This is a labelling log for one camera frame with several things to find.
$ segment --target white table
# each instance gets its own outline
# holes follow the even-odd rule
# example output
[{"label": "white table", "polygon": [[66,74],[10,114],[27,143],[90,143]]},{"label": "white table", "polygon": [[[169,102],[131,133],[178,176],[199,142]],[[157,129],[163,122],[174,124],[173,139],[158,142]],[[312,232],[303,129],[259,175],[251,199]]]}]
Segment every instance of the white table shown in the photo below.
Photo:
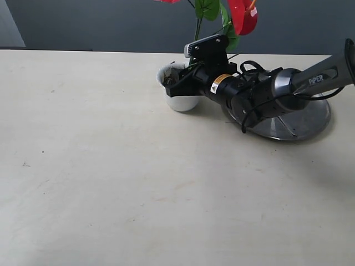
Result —
[{"label": "white table", "polygon": [[321,136],[286,144],[208,99],[172,111],[155,74],[173,60],[0,51],[0,265],[354,265],[354,87]]}]

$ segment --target white ceramic pot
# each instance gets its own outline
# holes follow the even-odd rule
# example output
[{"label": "white ceramic pot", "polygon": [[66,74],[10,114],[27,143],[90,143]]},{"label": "white ceramic pot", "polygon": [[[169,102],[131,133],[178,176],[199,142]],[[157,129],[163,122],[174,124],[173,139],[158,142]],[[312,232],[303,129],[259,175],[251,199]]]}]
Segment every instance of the white ceramic pot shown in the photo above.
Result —
[{"label": "white ceramic pot", "polygon": [[158,83],[161,85],[163,89],[166,103],[170,106],[170,108],[172,108],[174,111],[177,112],[190,111],[199,103],[200,97],[199,96],[169,97],[166,94],[165,88],[163,86],[163,80],[165,76],[171,74],[171,68],[184,69],[187,68],[188,66],[189,66],[188,63],[171,63],[169,65],[162,67],[156,75],[156,79],[158,80]]}]

